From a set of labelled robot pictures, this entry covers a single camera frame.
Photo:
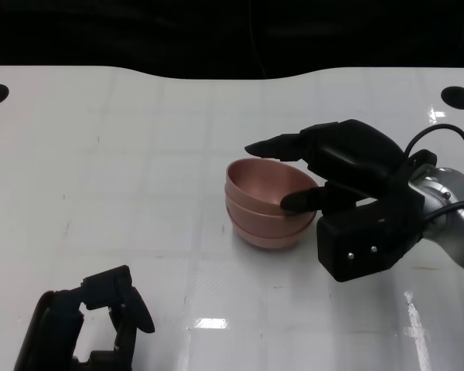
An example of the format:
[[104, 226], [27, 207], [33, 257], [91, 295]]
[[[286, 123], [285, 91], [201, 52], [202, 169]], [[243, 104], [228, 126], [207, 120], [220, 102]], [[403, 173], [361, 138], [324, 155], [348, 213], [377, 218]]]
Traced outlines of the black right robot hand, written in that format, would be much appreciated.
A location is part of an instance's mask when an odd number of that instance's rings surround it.
[[378, 199], [407, 159], [392, 139], [354, 119], [315, 124], [297, 134], [280, 134], [247, 145], [245, 151], [281, 162], [303, 160], [310, 172], [327, 181], [320, 190], [284, 196], [281, 208], [294, 213], [332, 211], [360, 199]]

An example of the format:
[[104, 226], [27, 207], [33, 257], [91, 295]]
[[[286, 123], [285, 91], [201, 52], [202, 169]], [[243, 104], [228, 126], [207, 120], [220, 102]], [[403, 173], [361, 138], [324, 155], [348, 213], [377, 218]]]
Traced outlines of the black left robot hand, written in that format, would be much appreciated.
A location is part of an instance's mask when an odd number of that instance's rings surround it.
[[[112, 350], [94, 350], [87, 361], [74, 350], [84, 323], [80, 306], [107, 308], [116, 330]], [[127, 265], [83, 279], [78, 288], [47, 291], [39, 299], [15, 362], [15, 370], [131, 370], [137, 331], [151, 334], [154, 322], [132, 285]]]

